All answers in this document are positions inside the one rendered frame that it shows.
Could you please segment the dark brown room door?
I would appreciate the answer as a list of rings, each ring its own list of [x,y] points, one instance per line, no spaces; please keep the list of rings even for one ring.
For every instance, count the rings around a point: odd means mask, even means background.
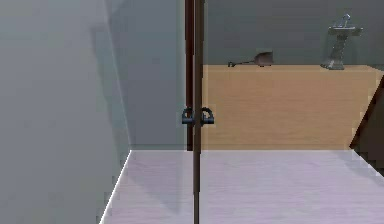
[[[203,59],[202,0],[185,0],[187,150],[193,153],[193,224],[200,224],[200,154]]]

